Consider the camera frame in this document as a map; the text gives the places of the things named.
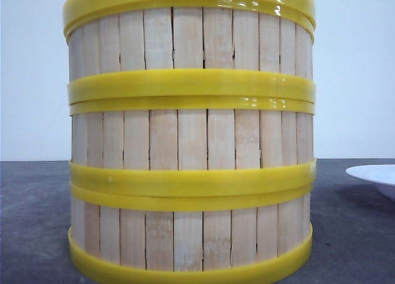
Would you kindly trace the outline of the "bamboo steamer drawer carried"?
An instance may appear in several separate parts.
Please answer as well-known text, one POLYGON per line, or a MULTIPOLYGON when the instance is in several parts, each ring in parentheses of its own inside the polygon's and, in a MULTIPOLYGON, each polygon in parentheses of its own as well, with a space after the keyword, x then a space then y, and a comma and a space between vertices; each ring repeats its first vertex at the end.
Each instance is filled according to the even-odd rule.
POLYGON ((214 199, 309 191, 312 116, 271 110, 128 110, 73 115, 70 185, 83 199, 214 199))

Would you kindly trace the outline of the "bamboo steamer drawer yellow rims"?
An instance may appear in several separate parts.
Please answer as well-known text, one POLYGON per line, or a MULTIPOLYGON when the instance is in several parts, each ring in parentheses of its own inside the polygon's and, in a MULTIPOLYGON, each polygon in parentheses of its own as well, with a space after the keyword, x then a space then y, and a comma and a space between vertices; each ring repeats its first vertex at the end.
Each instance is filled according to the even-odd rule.
POLYGON ((313 0, 68 0, 69 102, 258 96, 313 102, 313 0))

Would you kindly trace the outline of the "bamboo steamer drawer bottom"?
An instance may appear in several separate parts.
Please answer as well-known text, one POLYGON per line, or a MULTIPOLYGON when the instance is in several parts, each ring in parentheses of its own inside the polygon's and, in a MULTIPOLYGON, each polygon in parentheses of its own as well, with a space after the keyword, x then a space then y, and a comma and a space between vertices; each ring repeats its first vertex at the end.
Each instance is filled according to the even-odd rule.
POLYGON ((311 253, 310 195, 220 212, 152 212, 72 198, 72 262, 99 282, 281 278, 311 253))

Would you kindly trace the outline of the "white plate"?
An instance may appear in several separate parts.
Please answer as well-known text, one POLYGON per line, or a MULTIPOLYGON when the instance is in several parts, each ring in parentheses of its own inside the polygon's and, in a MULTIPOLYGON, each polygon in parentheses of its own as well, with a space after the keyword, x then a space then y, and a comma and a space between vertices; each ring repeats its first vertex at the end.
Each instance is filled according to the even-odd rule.
POLYGON ((381 194, 394 201, 394 164, 354 166, 346 169, 346 173, 374 183, 381 194))

